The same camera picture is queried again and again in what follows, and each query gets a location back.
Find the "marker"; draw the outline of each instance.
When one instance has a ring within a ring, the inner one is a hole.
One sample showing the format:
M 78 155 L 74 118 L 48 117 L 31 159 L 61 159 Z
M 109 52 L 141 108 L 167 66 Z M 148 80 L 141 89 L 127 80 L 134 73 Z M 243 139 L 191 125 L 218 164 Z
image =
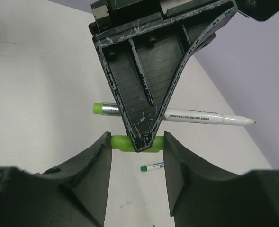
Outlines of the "marker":
M 120 116 L 120 111 L 115 103 L 95 103 L 93 112 L 103 116 Z M 215 112 L 199 110 L 184 110 L 167 108 L 163 120 L 171 122 L 188 122 L 200 124 L 224 124 L 245 126 L 255 124 L 256 121 L 242 116 L 225 115 Z
M 141 172 L 147 172 L 147 171 L 161 169 L 161 168 L 164 168 L 163 162 L 155 163 L 155 164 L 151 164 L 151 165 L 147 165 L 147 166 L 142 166 L 142 167 L 140 167 L 140 170 L 141 170 Z

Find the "pen barrel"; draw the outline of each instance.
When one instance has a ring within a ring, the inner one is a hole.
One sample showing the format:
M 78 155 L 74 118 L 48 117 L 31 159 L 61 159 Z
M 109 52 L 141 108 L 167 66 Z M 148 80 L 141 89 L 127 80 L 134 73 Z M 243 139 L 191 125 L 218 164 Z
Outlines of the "pen barrel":
M 168 108 L 164 114 L 167 121 L 199 124 L 222 124 L 223 115 L 215 112 Z
M 116 103 L 102 103 L 103 116 L 117 116 L 120 117 L 120 111 Z
M 164 163 L 160 162 L 160 163 L 155 163 L 152 165 L 147 165 L 147 166 L 143 166 L 145 167 L 145 170 L 142 170 L 143 172 L 148 172 L 148 171 L 152 171 L 152 170 L 156 170 L 156 169 L 161 169 L 164 167 Z
M 96 107 L 96 114 L 101 114 L 104 116 L 121 116 L 116 103 L 97 103 Z M 171 122 L 225 124 L 238 126 L 245 126 L 248 124 L 256 123 L 256 121 L 242 116 L 232 116 L 216 112 L 172 108 L 167 108 L 166 112 L 164 113 L 163 120 Z

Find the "scratched metal surface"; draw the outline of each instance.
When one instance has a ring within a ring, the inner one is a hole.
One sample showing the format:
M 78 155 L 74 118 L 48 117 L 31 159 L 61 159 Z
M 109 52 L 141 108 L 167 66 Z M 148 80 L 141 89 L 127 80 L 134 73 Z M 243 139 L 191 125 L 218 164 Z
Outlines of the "scratched metal surface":
M 207 21 L 199 17 L 209 10 L 214 13 Z M 206 46 L 206 41 L 210 42 L 214 32 L 226 25 L 236 12 L 233 0 L 221 0 L 169 19 L 142 25 L 137 20 L 132 22 L 135 26 L 132 29 L 121 26 L 94 35 L 103 70 L 137 152 L 152 146 L 188 59 Z M 195 20 L 202 21 L 203 26 L 199 27 Z M 147 33 L 159 36 L 154 48 L 141 40 Z M 107 56 L 111 48 L 118 50 L 114 60 Z

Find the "lavender wall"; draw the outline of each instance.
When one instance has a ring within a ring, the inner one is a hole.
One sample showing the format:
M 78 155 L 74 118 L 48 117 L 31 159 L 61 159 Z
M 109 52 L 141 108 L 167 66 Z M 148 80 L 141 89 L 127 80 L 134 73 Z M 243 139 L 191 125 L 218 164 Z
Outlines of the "lavender wall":
M 97 0 L 49 0 L 84 12 L 92 12 L 91 4 Z
M 273 168 L 279 169 L 279 13 L 266 22 L 237 14 L 195 56 L 247 127 Z

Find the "small green cap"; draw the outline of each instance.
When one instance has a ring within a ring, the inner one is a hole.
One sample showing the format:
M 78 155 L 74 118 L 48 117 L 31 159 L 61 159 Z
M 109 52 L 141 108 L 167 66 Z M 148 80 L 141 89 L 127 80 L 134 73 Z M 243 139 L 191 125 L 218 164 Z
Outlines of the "small green cap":
M 140 167 L 141 172 L 147 172 L 148 168 L 147 166 Z
M 102 114 L 102 103 L 94 103 L 93 105 L 93 113 L 95 114 Z

